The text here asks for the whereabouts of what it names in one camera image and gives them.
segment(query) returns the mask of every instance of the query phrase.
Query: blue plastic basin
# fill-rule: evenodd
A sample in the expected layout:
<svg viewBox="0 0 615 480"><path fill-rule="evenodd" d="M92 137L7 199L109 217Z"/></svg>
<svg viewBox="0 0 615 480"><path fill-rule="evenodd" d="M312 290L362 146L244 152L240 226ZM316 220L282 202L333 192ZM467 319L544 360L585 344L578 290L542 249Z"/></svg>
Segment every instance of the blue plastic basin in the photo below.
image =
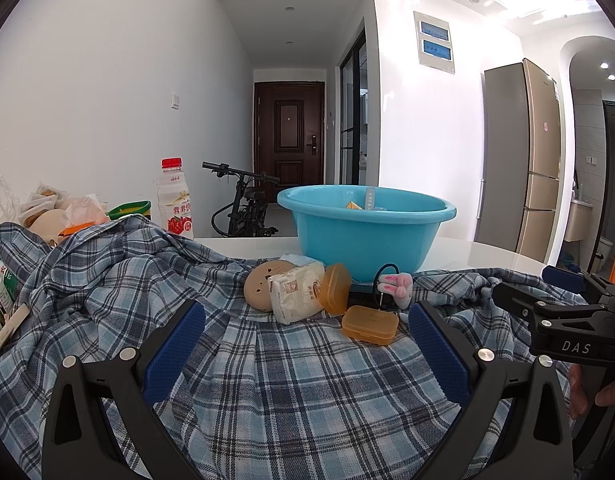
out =
<svg viewBox="0 0 615 480"><path fill-rule="evenodd" d="M457 209L445 200L401 189L377 187L375 206L363 207L366 186L306 186L286 189L278 203L290 209L303 254L326 265L342 263L352 278L371 282L385 264L416 272L423 264L441 222Z"/></svg>

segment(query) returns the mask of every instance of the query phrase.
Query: door handle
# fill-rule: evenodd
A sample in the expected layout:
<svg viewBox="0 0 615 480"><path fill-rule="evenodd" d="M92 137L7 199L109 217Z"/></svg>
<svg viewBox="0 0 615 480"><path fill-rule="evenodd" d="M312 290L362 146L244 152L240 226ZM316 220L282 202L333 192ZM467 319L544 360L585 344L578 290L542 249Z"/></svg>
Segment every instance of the door handle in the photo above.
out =
<svg viewBox="0 0 615 480"><path fill-rule="evenodd" d="M313 135L312 136L312 143L308 144L307 147L311 147L312 148L312 155L316 155L316 136Z"/></svg>

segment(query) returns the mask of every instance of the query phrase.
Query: glass sliding door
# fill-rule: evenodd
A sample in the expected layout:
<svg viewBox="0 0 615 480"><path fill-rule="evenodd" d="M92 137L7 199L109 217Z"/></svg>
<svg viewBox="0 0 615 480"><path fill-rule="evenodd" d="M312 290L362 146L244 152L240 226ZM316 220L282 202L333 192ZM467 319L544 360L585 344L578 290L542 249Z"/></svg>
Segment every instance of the glass sliding door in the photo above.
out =
<svg viewBox="0 0 615 480"><path fill-rule="evenodd" d="M367 48L361 33L341 65L341 184L365 185Z"/></svg>

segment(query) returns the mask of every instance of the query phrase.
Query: tall refrigerator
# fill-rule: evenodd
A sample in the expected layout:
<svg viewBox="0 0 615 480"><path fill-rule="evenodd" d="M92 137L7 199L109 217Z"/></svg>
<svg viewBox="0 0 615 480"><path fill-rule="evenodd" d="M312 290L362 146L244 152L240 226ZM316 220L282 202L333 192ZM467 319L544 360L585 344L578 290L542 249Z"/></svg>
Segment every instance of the tall refrigerator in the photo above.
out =
<svg viewBox="0 0 615 480"><path fill-rule="evenodd" d="M555 222L561 159L555 83L528 59L486 70L485 107L476 241L543 262Z"/></svg>

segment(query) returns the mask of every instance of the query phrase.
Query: blue plaid fabric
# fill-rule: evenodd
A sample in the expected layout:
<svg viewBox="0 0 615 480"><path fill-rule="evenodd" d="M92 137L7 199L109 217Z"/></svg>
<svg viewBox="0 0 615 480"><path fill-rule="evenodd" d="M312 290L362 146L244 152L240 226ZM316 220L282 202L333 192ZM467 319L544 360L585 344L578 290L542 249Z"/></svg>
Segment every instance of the blue plaid fabric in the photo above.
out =
<svg viewBox="0 0 615 480"><path fill-rule="evenodd" d="M207 316L162 423L207 479L410 479L459 412L440 390L408 327L385 347L350 340L322 312L284 326L251 309L242 286L258 261L234 260L139 216L91 227L51 249L14 224L0 253L30 316L0 355L0 437L31 479L52 386L66 355L84 362L140 346L184 300ZM582 303L535 276L503 269L415 276L415 300L438 306L476 347L529 362L526 326L491 301L501 280L546 299ZM567 367L558 364L569 394ZM106 410L127 463L148 476L113 403ZM501 402L468 474L487 461Z"/></svg>

